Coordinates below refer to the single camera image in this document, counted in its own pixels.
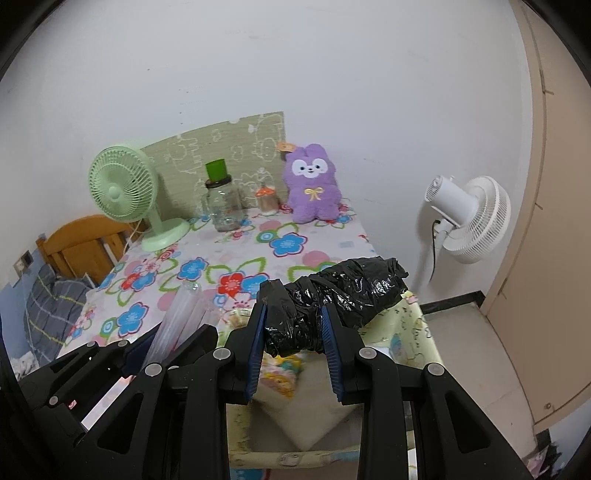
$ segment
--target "black plastic bag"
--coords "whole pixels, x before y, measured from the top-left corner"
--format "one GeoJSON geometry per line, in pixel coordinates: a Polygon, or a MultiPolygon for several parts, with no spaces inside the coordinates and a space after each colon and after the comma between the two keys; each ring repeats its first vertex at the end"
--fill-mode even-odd
{"type": "Polygon", "coordinates": [[[406,277],[395,258],[373,257],[345,260],[287,285],[280,280],[263,282],[258,299],[267,306],[266,352],[324,352],[322,305],[335,304],[343,325],[359,329],[402,299],[406,277]]]}

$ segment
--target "wall socket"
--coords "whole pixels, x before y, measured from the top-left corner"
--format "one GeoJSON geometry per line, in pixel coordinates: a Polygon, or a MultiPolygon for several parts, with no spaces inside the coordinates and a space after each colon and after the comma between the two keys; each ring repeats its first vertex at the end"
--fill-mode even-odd
{"type": "Polygon", "coordinates": [[[22,277],[22,274],[28,270],[32,263],[33,256],[31,255],[30,251],[27,250],[14,264],[14,270],[17,272],[18,278],[22,277]]]}

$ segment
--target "beige door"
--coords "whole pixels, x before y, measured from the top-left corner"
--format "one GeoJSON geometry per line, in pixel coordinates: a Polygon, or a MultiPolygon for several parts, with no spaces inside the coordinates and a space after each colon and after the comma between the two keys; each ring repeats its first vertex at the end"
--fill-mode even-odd
{"type": "Polygon", "coordinates": [[[531,222],[488,318],[539,432],[591,397],[591,88],[552,29],[526,15],[541,70],[542,169],[531,222]]]}

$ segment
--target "white fan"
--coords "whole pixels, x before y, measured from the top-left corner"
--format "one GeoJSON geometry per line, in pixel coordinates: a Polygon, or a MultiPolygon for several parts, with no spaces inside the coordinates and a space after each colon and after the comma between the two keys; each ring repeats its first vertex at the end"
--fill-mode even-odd
{"type": "Polygon", "coordinates": [[[511,217],[511,202],[503,187],[490,177],[477,177],[464,188],[437,176],[425,201],[443,215],[434,227],[435,258],[443,247],[461,263],[487,256],[501,241],[511,217]]]}

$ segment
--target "silver screw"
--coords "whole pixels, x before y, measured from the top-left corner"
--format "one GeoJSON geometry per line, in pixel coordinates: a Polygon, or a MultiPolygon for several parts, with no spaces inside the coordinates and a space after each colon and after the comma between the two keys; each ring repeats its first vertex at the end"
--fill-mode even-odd
{"type": "Polygon", "coordinates": [[[213,351],[213,357],[216,358],[217,360],[225,360],[231,354],[232,354],[231,351],[228,350],[227,348],[216,348],[213,351]]]}
{"type": "Polygon", "coordinates": [[[145,369],[144,372],[149,377],[155,377],[162,371],[162,365],[160,364],[149,364],[145,369]]]}
{"type": "Polygon", "coordinates": [[[445,373],[445,368],[443,368],[440,364],[429,364],[427,367],[427,371],[431,375],[435,375],[436,377],[440,377],[445,373]]]}
{"type": "Polygon", "coordinates": [[[371,360],[372,358],[376,358],[377,354],[378,353],[373,348],[371,348],[370,346],[364,346],[359,351],[359,356],[361,358],[366,358],[367,360],[371,360]]]}

